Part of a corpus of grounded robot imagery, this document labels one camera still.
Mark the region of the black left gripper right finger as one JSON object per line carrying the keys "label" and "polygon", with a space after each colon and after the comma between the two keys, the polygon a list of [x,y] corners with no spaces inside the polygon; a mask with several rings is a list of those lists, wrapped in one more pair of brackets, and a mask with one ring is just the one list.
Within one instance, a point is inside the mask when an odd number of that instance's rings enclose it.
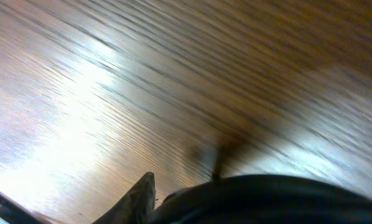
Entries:
{"label": "black left gripper right finger", "polygon": [[149,223],[372,223],[372,200],[300,177],[244,175],[176,192]]}

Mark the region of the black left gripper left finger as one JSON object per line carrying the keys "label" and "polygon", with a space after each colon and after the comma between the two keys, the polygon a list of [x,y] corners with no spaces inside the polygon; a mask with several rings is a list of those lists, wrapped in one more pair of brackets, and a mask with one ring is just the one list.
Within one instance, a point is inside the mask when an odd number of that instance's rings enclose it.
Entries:
{"label": "black left gripper left finger", "polygon": [[146,172],[127,193],[93,224],[145,224],[155,209],[156,189],[152,172]]}

